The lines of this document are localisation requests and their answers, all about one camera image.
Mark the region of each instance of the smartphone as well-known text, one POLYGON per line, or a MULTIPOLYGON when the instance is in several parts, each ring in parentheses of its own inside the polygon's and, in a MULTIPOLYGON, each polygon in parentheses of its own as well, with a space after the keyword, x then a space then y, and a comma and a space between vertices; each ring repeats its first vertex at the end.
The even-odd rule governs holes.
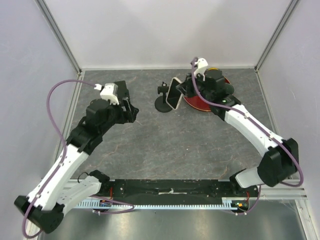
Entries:
POLYGON ((183 95, 177 89, 177 86, 181 83, 182 81, 179 78, 177 77, 172 78, 168 93, 166 95, 166 99, 165 99, 166 103, 174 110, 178 109, 182 100, 183 95))

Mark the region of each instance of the phone stand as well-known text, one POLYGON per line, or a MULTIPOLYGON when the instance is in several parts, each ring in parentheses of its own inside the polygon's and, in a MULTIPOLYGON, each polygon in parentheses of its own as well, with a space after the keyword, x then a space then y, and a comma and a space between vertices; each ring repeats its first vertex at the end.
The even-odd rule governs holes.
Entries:
POLYGON ((162 85, 158 86, 158 94, 162 94, 162 96, 159 96, 155 100, 154 106, 155 106, 155 109, 157 109, 161 113, 168 113, 172 110, 172 108, 166 102, 168 91, 169 91, 169 87, 165 82, 162 82, 162 85))

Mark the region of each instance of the gray floor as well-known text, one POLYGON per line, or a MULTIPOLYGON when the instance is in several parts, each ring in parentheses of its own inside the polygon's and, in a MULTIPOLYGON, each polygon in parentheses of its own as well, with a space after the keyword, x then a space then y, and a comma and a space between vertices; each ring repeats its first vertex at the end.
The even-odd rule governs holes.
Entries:
POLYGON ((41 240, 305 240, 294 201, 260 201, 247 216, 219 210, 136 210, 118 215, 73 209, 41 240))
MULTIPOLYGON (((172 77, 185 79, 188 70, 87 71, 84 80, 111 83, 125 80, 132 104, 140 109, 135 123, 113 126, 92 155, 75 172, 98 169, 119 179, 227 179, 257 165, 261 157, 237 130, 212 113, 186 102, 178 110, 160 113, 154 107, 157 86, 172 77)), ((224 69, 224 76, 260 122, 271 123, 253 69, 224 69)), ((74 114, 75 127, 99 92, 82 86, 74 114)))

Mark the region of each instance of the red plate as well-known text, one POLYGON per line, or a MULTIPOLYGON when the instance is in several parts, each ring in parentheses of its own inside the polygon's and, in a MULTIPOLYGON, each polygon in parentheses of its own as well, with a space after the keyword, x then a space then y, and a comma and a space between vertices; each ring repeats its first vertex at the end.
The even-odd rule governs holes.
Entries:
MULTIPOLYGON (((212 68, 209 68, 208 70, 217 70, 217 68, 212 67, 212 68)), ((228 79, 226 79, 226 78, 224 78, 224 79, 227 84, 230 84, 228 79)), ((211 112, 209 104, 202 101, 200 99, 200 97, 198 97, 198 96, 185 97, 184 96, 183 98, 186 101, 186 103, 189 104, 194 109, 197 109, 197 110, 203 111, 203 112, 211 112)))

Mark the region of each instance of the white wall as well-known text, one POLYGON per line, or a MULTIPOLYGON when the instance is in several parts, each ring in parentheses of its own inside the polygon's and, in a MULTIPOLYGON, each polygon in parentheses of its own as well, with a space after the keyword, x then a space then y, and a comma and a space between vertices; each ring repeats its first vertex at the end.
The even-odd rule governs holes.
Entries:
POLYGON ((46 0, 82 68, 253 67, 290 0, 46 0))
MULTIPOLYGON (((0 33, 0 238, 20 240, 23 217, 14 201, 44 177, 58 143, 47 117, 47 93, 76 72, 35 1, 2 0, 0 33)), ((72 85, 62 86, 52 98, 59 126, 72 91, 72 85)))
POLYGON ((300 1, 260 70, 275 124, 299 144, 305 189, 320 224, 320 1, 300 1))

